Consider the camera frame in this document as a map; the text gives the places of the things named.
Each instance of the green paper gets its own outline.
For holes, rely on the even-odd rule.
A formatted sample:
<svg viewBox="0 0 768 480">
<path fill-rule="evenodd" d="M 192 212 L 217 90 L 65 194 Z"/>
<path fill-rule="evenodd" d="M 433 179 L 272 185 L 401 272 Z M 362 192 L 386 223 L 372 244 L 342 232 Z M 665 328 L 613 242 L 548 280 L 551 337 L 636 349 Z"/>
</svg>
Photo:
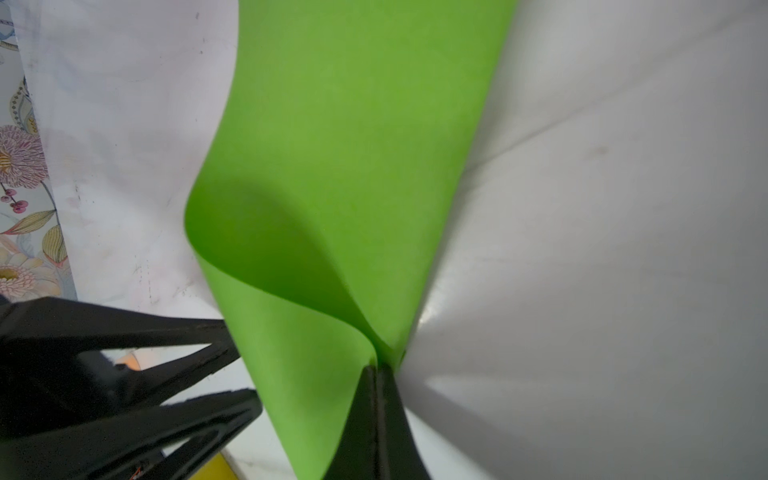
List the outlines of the green paper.
<svg viewBox="0 0 768 480">
<path fill-rule="evenodd" d="M 186 228 L 298 478 L 404 355 L 514 0 L 241 0 Z"/>
</svg>

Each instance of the white tabletop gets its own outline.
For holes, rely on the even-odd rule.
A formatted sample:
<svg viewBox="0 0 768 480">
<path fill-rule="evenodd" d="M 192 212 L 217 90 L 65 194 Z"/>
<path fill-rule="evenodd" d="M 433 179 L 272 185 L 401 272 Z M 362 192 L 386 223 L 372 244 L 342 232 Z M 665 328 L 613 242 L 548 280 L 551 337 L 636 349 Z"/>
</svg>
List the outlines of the white tabletop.
<svg viewBox="0 0 768 480">
<path fill-rule="evenodd" d="M 80 299 L 217 316 L 181 219 L 237 2 L 13 13 Z M 406 405 L 497 478 L 761 478 L 767 208 L 768 2 L 522 0 Z"/>
</svg>

